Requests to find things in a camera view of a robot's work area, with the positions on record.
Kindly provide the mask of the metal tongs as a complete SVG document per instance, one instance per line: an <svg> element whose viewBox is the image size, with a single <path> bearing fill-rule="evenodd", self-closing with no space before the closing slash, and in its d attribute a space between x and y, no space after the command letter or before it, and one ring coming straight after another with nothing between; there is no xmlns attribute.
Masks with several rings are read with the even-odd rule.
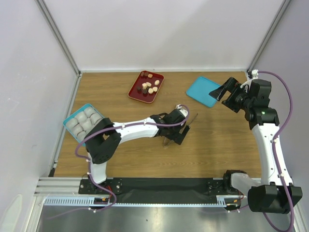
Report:
<svg viewBox="0 0 309 232"><path fill-rule="evenodd" d="M196 114L193 116L193 118L192 118L189 122L187 122L186 125L185 125L183 128L180 129L179 133L182 133L182 132L185 130L185 127L186 127L186 126L190 126L190 125L195 121L195 119L197 118L197 116L198 116L198 113L196 113ZM168 138L164 138L164 141L163 141L162 145L163 145L163 147L168 147L168 146L171 145L172 143L175 143L175 142L172 141L172 140L170 140L170 139L168 139Z"/></svg>

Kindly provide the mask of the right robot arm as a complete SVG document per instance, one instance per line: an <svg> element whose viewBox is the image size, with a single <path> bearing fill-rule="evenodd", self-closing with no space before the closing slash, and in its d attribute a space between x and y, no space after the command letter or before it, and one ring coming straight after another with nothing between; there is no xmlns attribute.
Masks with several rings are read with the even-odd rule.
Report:
<svg viewBox="0 0 309 232"><path fill-rule="evenodd" d="M288 214L302 198L301 187L296 187L287 171L277 132L279 117L277 111L269 107L271 83L253 79L248 90L235 78L230 77L223 85L210 92L210 96L220 101L226 92L230 95L222 104L233 112L245 112L257 146L261 162L262 178L253 180L245 171L228 170L222 182L223 191L234 194L240 191L248 198L253 212Z"/></svg>

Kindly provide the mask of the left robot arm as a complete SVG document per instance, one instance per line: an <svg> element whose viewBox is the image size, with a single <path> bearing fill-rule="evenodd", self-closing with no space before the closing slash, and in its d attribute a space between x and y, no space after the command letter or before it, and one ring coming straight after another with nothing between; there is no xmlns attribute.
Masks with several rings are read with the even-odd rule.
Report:
<svg viewBox="0 0 309 232"><path fill-rule="evenodd" d="M151 115L133 122L118 123L109 118L100 120L86 135L84 143L90 159L90 189L95 193L105 190L107 161L120 144L140 138L165 137L180 145L190 130L186 125L188 118L188 108L177 105L170 113Z"/></svg>

